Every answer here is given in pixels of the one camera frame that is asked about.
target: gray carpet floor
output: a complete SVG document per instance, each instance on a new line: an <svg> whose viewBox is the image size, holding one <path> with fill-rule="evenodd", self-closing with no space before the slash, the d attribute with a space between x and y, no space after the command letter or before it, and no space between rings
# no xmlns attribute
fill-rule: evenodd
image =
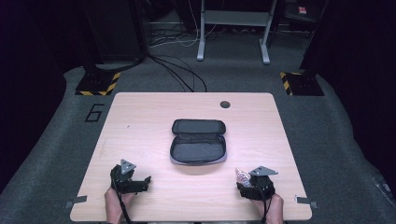
<svg viewBox="0 0 396 224"><path fill-rule="evenodd" d="M307 196L319 204L301 223L395 223L396 208L372 181L377 170L353 139L345 109L320 76L325 96L288 96L279 73L298 72L307 39L278 34L263 65L258 35L228 35L207 40L205 59L196 61L198 43L150 48L152 55L182 59L209 92L270 92L274 95ZM164 58L183 65L174 58ZM176 70L192 85L191 74ZM82 68L64 74L67 90L47 130L0 196L0 223L73 223L67 201L77 196L114 95L122 91L184 91L151 59L121 72L108 96L78 96ZM196 91L204 91L196 78ZM85 122L94 104L103 113Z"/></svg>

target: open case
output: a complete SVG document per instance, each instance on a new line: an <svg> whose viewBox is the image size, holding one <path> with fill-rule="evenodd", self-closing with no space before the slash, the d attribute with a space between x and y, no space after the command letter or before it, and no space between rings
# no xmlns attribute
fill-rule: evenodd
<svg viewBox="0 0 396 224"><path fill-rule="evenodd" d="M225 161L226 128L216 119L177 119L172 126L176 135L172 142L171 162L183 165L204 165Z"/></svg>

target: wire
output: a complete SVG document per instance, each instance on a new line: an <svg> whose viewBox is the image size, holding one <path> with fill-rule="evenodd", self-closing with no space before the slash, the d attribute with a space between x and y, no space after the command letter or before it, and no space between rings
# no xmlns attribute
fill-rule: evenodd
<svg viewBox="0 0 396 224"><path fill-rule="evenodd" d="M120 207L121 207L121 210L122 210L122 214L124 215L126 222L127 222L128 224L132 224L132 220L129 218L128 212L126 211L126 208L125 208L125 204L124 204L124 202L122 201L121 193L120 193L119 190L117 189L116 182L114 181L114 170L111 170L111 181L113 182L113 186L114 186L114 190L116 191L116 195L117 195L117 197L119 198Z"/></svg>
<svg viewBox="0 0 396 224"><path fill-rule="evenodd" d="M222 0L222 2L221 2L221 10L223 10L223 7L224 7L224 0ZM192 19L193 19L194 25L195 25L195 31L196 31L195 39L193 39L193 40L181 40L180 38L178 38L177 36L175 36L175 37L173 37L173 38L176 39L177 41L162 42L162 43L160 43L160 44L156 44L156 45L150 46L150 48L156 48L156 47L159 47L159 46L162 46L162 45L166 45L166 44L180 44L181 46L188 48L188 47L191 47L192 45L194 45L195 42L197 42L198 40L201 39L201 38L199 37L199 33L198 33L198 24L197 24L197 21L196 21L196 19L195 19L195 17L194 17L193 12L192 12L191 0L189 0L189 8L190 8L191 16L192 16ZM205 35L205 37L207 37L208 35L210 35L210 34L213 32L213 30L216 28L216 26L217 26L217 24L215 24L215 25L213 26L213 28Z"/></svg>
<svg viewBox="0 0 396 224"><path fill-rule="evenodd" d="M201 80L201 82L203 83L204 87L205 87L205 92L207 92L207 86L206 86L204 80L203 80L201 77L199 77L196 73L194 73L194 72L192 71L191 67L190 67L187 63L183 62L183 61L182 61L181 59L179 59L178 57L168 56L168 55L158 55L158 56L149 55L148 57L149 57L152 61L154 61L155 63L158 63L159 65L163 66L163 67L172 75L172 77L180 84L180 86L182 86L182 88L183 88L184 91L186 91L186 90L184 89L184 86L186 86L191 92L194 92L194 91L195 91L195 78L198 77L198 78ZM177 60L181 61L182 63L186 64L189 68L185 68L185 67L180 66L180 65L178 65L178 64L168 62L168 61L166 61L166 60L164 60L164 59L161 59L161 58L159 58L159 57L168 57L168 58L177 59ZM176 67L176 68L180 68L180 69L182 69L182 70L185 70L185 71L191 73L191 74L192 74L192 87L191 87L189 84L187 84L187 83L183 80L183 78L181 78L181 76L180 76L178 73L176 73L172 68L170 68L170 67L168 66L168 64L173 65L173 66Z"/></svg>
<svg viewBox="0 0 396 224"><path fill-rule="evenodd" d="M256 188L258 187L259 193L262 197L262 202L264 203L264 216L262 217L262 223L265 223L265 221L267 219L268 210L270 210L270 207L271 207L272 196L270 198L270 202L268 203L268 207L267 207L267 203L265 202L264 194L262 193L262 188L260 187L259 183L257 183L256 179L254 179L254 183L255 183L255 187Z"/></svg>
<svg viewBox="0 0 396 224"><path fill-rule="evenodd" d="M175 30L175 28L180 25L180 31L179 30ZM171 34L171 35L167 35L167 32L177 32L176 34ZM174 39L174 38L183 38L188 36L188 34L186 34L186 32L183 31L181 23L176 24L174 27L172 27L171 29L153 29L151 31L151 36L155 37L154 39L151 39L149 44L151 46L153 45L157 45L157 44L161 44L163 43L165 40L167 39Z"/></svg>

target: speaker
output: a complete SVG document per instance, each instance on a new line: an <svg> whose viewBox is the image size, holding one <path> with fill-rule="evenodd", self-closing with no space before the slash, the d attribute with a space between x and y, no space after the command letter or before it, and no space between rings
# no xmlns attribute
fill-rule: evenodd
<svg viewBox="0 0 396 224"><path fill-rule="evenodd" d="M135 62L148 54L149 20L140 0L80 0L103 63Z"/></svg>

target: human hand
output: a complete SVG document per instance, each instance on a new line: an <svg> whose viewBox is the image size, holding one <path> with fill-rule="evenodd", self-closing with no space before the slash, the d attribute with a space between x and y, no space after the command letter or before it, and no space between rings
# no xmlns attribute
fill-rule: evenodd
<svg viewBox="0 0 396 224"><path fill-rule="evenodd" d="M266 206L268 208L271 200L271 206L268 209L266 216L267 224L283 224L283 199L274 194L271 199L265 201ZM262 201L250 200L259 210L260 216L264 217L264 203Z"/></svg>
<svg viewBox="0 0 396 224"><path fill-rule="evenodd" d="M121 194L123 203L125 204L126 210L131 206L132 198L134 193ZM114 189L109 188L105 193L106 201L106 222L112 224L120 224L122 217L122 209L120 207L120 200L117 197L117 193Z"/></svg>

